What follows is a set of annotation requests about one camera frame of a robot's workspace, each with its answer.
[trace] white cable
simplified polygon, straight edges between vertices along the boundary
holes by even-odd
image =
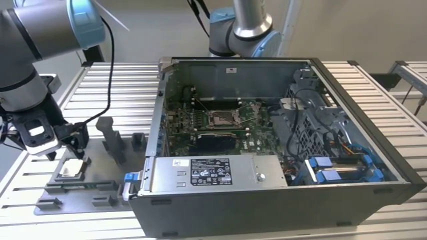
[[[107,15],[116,21],[118,24],[122,25],[122,27],[124,27],[124,29],[130,32],[131,30],[128,29],[128,27],[123,24],[123,22],[120,22],[120,20],[115,17],[115,15],[107,10],[107,8],[99,3],[98,0],[92,0],[94,3],[99,6],[100,9],[103,9],[103,11],[107,13]]]

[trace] white wall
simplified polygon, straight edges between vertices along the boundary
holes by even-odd
[[[357,60],[386,72],[427,60],[427,0],[302,0],[290,56]]]
[[[210,11],[232,7],[232,0],[204,2]],[[114,31],[118,62],[156,62],[160,57],[208,55],[208,38],[186,0],[99,0],[99,3],[130,28],[127,31],[103,14]],[[289,3],[289,0],[266,0],[266,11],[279,31],[283,29]],[[208,28],[210,21],[203,12],[200,18]],[[110,41],[102,49],[110,60]]]

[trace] barcode sticker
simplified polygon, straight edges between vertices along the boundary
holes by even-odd
[[[174,159],[172,166],[174,167],[188,167],[190,166],[190,159]]]

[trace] silver cylinder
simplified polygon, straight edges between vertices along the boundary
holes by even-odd
[[[39,105],[47,97],[48,87],[32,64],[20,65],[20,71],[26,77],[18,78],[16,84],[0,90],[0,104],[6,111],[19,112]]]
[[[43,59],[80,49],[67,1],[20,7],[15,12]]]
[[[250,39],[273,27],[273,16],[266,13],[265,0],[234,0],[235,23],[232,31],[240,38]]]

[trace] metal base plate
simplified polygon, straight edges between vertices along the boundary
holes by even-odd
[[[124,155],[127,161],[118,166],[114,158],[104,149],[103,139],[90,140],[84,151],[86,157],[88,157],[91,161],[84,170],[83,181],[55,181],[63,168],[64,161],[75,158],[72,153],[66,151],[48,183],[74,183],[75,187],[72,187],[74,189],[67,189],[64,192],[59,193],[48,193],[44,191],[39,202],[40,200],[43,202],[44,200],[58,198],[60,204],[55,204],[52,201],[51,207],[47,207],[48,209],[40,209],[36,206],[34,211],[35,215],[131,211],[128,202],[122,198],[124,175],[130,172],[138,172],[144,168],[146,149],[142,148],[139,151],[134,151],[131,138],[123,138],[123,142],[126,146]],[[107,189],[100,189],[99,187],[96,188],[96,184],[88,184],[108,181],[115,181],[115,189],[108,189],[108,187]]]

